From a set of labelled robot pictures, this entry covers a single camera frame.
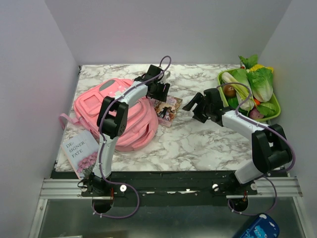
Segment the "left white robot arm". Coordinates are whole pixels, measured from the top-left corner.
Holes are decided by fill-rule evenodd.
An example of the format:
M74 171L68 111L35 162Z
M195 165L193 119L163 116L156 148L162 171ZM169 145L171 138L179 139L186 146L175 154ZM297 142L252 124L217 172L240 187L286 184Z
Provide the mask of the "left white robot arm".
M109 192L112 182L108 178L112 172L113 154L117 141L126 131L128 113L142 98L166 100L170 87L165 79L168 68L162 69L161 66L151 64L145 74L135 78L121 93L103 98L97 119L99 150L93 171L83 181L85 188L90 185L99 196Z

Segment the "brown illustrated notebook packet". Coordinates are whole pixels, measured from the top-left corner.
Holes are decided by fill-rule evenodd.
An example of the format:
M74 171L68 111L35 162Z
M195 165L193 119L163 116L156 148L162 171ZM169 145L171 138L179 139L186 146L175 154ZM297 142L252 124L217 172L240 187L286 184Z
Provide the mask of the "brown illustrated notebook packet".
M158 117L158 123L165 127L171 127L183 100L168 95L165 102L154 99L152 99L152 102Z

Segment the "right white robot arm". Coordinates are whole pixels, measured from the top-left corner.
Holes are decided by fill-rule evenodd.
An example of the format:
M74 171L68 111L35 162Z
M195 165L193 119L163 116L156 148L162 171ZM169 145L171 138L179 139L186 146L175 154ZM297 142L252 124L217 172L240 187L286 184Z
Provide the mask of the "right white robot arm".
M202 123L210 119L250 140L252 160L234 171L228 181L228 189L233 194L241 193L247 183L293 160L291 146L280 125L266 125L236 112L230 106L224 107L216 88L207 89L203 94L197 93L183 110L192 110L193 118Z

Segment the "Designer Fate flower book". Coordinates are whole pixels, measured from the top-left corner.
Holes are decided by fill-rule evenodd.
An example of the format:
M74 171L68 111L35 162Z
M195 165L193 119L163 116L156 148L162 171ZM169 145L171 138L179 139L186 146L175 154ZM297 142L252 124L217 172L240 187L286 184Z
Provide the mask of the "Designer Fate flower book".
M90 132L85 130L79 133L62 143L61 148L79 179L93 171L99 145Z

